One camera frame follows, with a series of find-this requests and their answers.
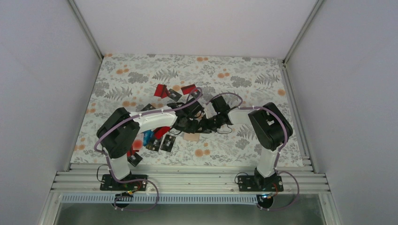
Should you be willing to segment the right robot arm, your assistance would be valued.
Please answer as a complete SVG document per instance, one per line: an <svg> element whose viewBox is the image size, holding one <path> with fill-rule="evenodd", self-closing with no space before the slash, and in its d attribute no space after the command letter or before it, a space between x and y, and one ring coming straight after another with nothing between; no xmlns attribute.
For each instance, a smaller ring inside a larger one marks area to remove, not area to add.
<svg viewBox="0 0 398 225"><path fill-rule="evenodd" d="M260 160L254 170L254 184L260 191L267 190L277 176L277 161L281 149L292 135L292 127L272 102L264 106L231 108L222 96L213 98L216 115L199 121L196 132L216 132L223 125L251 125L261 145Z"/></svg>

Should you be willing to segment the beige card holder wallet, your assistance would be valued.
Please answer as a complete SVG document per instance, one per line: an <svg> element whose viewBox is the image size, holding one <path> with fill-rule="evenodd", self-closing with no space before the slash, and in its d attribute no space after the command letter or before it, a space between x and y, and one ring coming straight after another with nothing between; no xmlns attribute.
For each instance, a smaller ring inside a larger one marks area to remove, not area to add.
<svg viewBox="0 0 398 225"><path fill-rule="evenodd" d="M183 139L185 141L198 142L200 140L200 134L199 133L195 133L195 134L184 133Z"/></svg>

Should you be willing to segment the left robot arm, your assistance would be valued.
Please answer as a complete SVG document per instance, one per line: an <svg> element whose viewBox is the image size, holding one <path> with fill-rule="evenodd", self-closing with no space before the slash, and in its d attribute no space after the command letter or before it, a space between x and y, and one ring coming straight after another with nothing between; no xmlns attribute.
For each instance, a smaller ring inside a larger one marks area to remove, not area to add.
<svg viewBox="0 0 398 225"><path fill-rule="evenodd" d="M130 167L127 152L138 134L160 127L175 127L177 120L187 117L201 106L197 99L185 104L172 103L159 109L128 112L121 107L98 129L94 150L106 157L112 184L119 190L130 185Z"/></svg>

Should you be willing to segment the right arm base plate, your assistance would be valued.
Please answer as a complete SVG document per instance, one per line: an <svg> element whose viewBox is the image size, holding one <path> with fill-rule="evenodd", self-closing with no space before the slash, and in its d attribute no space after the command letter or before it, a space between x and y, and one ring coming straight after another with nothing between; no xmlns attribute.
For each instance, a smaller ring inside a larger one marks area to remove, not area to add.
<svg viewBox="0 0 398 225"><path fill-rule="evenodd" d="M239 175L237 176L237 185L240 192L284 191L282 177L279 175L267 178L254 175Z"/></svg>

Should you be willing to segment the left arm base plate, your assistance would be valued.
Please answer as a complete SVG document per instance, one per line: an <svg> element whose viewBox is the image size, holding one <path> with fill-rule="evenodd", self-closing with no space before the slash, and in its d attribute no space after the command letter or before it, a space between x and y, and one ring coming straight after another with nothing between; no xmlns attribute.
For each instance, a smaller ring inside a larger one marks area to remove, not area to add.
<svg viewBox="0 0 398 225"><path fill-rule="evenodd" d="M147 182L143 179L147 179L147 175L142 174L130 174L122 181L126 180L138 180L129 183L117 182L111 174L104 174L101 179L100 190L101 191L145 191Z"/></svg>

